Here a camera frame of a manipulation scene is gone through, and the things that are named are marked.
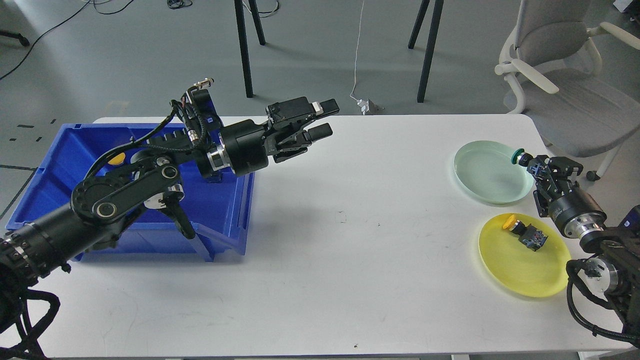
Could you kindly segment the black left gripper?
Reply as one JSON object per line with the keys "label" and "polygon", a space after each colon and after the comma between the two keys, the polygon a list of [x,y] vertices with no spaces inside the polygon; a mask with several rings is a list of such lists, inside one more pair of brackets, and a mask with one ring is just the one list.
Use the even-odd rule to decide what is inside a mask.
{"label": "black left gripper", "polygon": [[307,152],[313,143],[333,135],[329,123],[305,130],[316,117],[338,114],[335,99],[313,101],[295,98],[268,105],[267,120],[256,124],[247,119],[224,126],[219,132],[221,145],[233,173],[240,177],[268,166],[269,157],[284,162]]}

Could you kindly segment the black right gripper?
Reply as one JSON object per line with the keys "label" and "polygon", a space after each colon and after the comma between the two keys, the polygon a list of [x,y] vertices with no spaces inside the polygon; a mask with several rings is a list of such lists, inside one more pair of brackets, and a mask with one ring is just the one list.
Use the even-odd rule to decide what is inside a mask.
{"label": "black right gripper", "polygon": [[[568,157],[537,155],[528,160],[528,173],[534,178],[534,202],[538,216],[551,218],[563,237],[583,239],[586,235],[606,230],[607,216],[589,193],[579,187],[578,176],[583,165]],[[551,177],[558,185],[566,183],[568,191],[555,193]]]}

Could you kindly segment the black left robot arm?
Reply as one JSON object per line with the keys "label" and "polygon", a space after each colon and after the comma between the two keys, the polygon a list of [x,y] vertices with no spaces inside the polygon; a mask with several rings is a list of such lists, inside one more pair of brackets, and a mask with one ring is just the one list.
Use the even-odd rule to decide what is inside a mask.
{"label": "black left robot arm", "polygon": [[207,77],[170,102],[169,115],[144,136],[103,153],[74,187],[70,200],[1,238],[1,330],[16,326],[20,341],[2,347],[1,358],[43,360],[38,339],[60,309],[52,292],[34,285],[55,269],[70,272],[70,259],[95,247],[114,246],[148,209],[174,222],[186,239],[196,232],[180,202],[185,197],[181,164],[195,162],[202,177],[230,169],[254,173],[307,152],[333,134],[329,124],[311,123],[339,112],[336,100],[305,96],[266,107],[261,124],[223,125]]}

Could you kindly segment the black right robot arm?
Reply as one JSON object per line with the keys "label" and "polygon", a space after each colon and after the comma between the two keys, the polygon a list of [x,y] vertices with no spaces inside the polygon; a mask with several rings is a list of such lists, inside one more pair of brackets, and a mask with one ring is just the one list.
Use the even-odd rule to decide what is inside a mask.
{"label": "black right robot arm", "polygon": [[[566,300],[570,315],[592,335],[639,346],[639,207],[635,206],[617,227],[605,225],[606,213],[576,181],[582,164],[567,157],[532,156],[517,150],[510,161],[534,178],[538,215],[551,218],[560,234],[578,239],[589,254],[566,264]],[[612,310],[622,323],[621,332],[588,321],[574,303],[573,289],[590,302]]]}

